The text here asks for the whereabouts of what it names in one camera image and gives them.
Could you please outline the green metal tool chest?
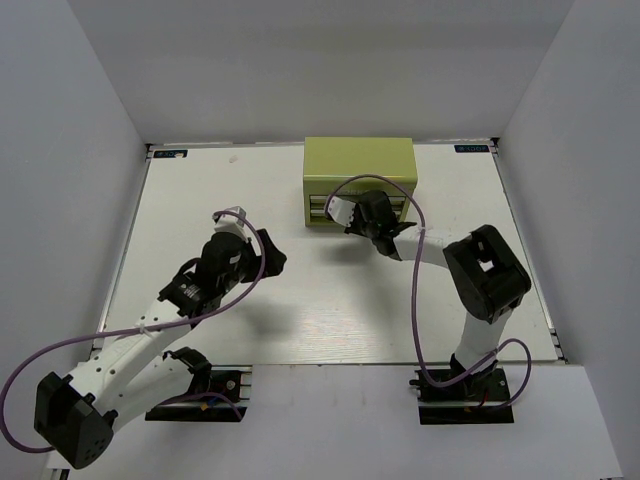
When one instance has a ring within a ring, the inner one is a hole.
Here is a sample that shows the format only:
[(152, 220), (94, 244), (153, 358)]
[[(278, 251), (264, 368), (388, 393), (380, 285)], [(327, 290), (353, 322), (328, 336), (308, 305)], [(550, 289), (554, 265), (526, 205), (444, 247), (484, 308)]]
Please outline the green metal tool chest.
[(328, 226), (324, 214), (327, 196), (355, 200), (369, 190), (390, 197), (396, 217), (403, 220), (408, 201), (402, 190), (413, 193), (418, 170), (410, 138), (308, 137), (304, 141), (303, 205), (305, 225)]

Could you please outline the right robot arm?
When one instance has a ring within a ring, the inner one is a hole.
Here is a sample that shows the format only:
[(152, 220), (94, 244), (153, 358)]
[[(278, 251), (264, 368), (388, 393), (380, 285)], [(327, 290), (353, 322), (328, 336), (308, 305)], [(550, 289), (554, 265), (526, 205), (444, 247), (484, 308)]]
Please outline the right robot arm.
[[(461, 397), (472, 399), (488, 385), (487, 374), (504, 348), (501, 339), (507, 320), (520, 306), (532, 283), (526, 269), (500, 232), (483, 225), (455, 239), (447, 232), (427, 228), (423, 222), (401, 221), (389, 196), (368, 191), (357, 200), (334, 197), (327, 202), (327, 215), (347, 234), (367, 238), (377, 251), (396, 261), (414, 263), (411, 286), (411, 322), (414, 346), (428, 385), (453, 386)], [(417, 321), (419, 267), (423, 264), (446, 269), (466, 309), (460, 342), (451, 356), (451, 378), (435, 380), (426, 370)]]

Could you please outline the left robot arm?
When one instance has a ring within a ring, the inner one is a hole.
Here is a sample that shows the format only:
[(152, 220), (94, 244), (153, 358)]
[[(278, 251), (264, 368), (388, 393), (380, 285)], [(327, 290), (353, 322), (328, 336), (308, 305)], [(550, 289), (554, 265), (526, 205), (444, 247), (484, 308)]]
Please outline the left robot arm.
[(120, 335), (64, 376), (47, 374), (36, 389), (34, 428), (75, 469), (99, 458), (115, 433), (174, 397), (199, 399), (212, 365), (190, 347), (171, 344), (198, 317), (215, 312), (236, 285), (278, 276), (287, 257), (266, 230), (253, 245), (240, 227), (216, 229), (200, 256), (185, 262), (131, 335)]

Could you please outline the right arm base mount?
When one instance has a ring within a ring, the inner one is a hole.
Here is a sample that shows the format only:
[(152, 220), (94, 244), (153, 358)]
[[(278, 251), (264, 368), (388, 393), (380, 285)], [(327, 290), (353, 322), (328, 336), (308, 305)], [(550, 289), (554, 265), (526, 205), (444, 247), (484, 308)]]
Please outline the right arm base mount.
[(513, 424), (514, 415), (505, 372), (494, 361), (487, 369), (445, 388), (429, 384), (421, 370), (409, 386), (416, 390), (421, 425)]

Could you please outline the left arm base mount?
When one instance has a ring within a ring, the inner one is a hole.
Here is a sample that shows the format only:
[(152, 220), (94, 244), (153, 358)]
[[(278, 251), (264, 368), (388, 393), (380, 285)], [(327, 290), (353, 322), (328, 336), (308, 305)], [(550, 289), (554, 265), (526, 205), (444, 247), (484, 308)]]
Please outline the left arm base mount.
[(162, 360), (187, 370), (188, 385), (181, 395), (164, 400), (145, 414), (146, 421), (239, 423), (249, 406), (250, 367), (218, 367), (195, 349), (165, 351)]

